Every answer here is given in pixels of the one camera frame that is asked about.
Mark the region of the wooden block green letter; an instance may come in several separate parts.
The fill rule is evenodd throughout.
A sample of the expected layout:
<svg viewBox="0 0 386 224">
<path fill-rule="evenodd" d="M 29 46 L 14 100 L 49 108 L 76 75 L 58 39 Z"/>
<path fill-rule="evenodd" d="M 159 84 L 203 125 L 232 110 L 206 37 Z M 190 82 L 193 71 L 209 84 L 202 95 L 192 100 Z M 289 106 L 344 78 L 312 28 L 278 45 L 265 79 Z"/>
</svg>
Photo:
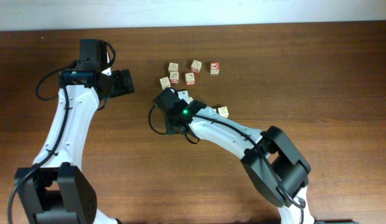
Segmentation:
<svg viewBox="0 0 386 224">
<path fill-rule="evenodd" d="M 222 117 L 228 118 L 229 112 L 226 106 L 218 108 L 217 111 L 218 111 L 218 114 L 221 115 Z"/>
</svg>

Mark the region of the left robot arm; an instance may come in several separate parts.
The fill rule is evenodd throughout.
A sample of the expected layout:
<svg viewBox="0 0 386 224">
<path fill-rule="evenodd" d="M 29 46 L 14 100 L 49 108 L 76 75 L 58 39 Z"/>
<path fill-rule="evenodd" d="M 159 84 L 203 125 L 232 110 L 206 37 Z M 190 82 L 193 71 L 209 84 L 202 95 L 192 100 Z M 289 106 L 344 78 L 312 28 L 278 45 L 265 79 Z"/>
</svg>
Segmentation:
<svg viewBox="0 0 386 224">
<path fill-rule="evenodd" d="M 29 223 L 119 223 L 98 209 L 97 195 L 82 172 L 93 115 L 110 98 L 134 93 L 129 70 L 112 71 L 116 51 L 104 40 L 80 41 L 80 58 L 55 70 L 57 110 L 42 149 L 30 167 L 19 168 L 7 205 L 7 220 L 20 198 Z"/>
</svg>

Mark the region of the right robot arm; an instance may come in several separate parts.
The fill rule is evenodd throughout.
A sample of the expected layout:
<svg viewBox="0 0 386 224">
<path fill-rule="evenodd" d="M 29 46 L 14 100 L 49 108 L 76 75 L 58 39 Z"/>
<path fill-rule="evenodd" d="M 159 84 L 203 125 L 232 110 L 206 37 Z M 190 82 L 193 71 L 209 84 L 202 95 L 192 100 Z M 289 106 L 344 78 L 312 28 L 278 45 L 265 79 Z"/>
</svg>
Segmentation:
<svg viewBox="0 0 386 224">
<path fill-rule="evenodd" d="M 256 190 L 277 207 L 282 223 L 314 223 L 306 193 L 311 166 L 275 126 L 266 131 L 238 124 L 185 90 L 165 88 L 153 100 L 164 114 L 166 134 L 190 143 L 210 141 L 237 156 Z"/>
</svg>

